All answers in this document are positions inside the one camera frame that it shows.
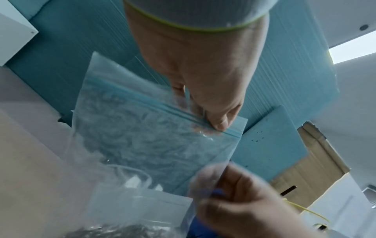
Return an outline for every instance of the ceiling light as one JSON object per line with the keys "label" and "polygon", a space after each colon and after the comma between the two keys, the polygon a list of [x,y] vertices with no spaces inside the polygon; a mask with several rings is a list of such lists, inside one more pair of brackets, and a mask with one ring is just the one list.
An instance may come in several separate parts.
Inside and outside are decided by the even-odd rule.
{"label": "ceiling light", "polygon": [[329,49],[334,64],[376,53],[376,31]]}

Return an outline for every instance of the ziplock bag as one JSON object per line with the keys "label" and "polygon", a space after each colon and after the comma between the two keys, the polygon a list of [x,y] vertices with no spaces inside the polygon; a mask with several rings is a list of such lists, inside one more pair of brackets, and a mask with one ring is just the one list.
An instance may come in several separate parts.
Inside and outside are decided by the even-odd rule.
{"label": "ziplock bag", "polygon": [[[185,197],[190,179],[206,164],[229,161],[246,122],[238,116],[216,131],[185,98],[94,53],[74,111],[71,170],[45,236],[138,227],[134,236],[185,237],[194,216]],[[218,179],[195,196],[209,196]]]}

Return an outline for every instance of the gray sleeve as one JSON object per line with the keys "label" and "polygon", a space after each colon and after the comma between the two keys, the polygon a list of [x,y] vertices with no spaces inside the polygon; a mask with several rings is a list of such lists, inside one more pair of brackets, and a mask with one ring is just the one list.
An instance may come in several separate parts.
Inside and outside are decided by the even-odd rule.
{"label": "gray sleeve", "polygon": [[126,0],[161,22],[185,29],[226,30],[265,15],[278,0]]}

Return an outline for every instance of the cardboard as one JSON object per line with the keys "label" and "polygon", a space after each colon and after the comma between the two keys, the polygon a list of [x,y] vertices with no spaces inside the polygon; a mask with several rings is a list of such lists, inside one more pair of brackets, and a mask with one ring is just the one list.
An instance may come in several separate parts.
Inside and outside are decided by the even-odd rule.
{"label": "cardboard", "polygon": [[279,193],[297,186],[285,198],[309,207],[350,169],[313,124],[306,122],[298,132],[309,152],[308,156],[285,170],[270,184]]}

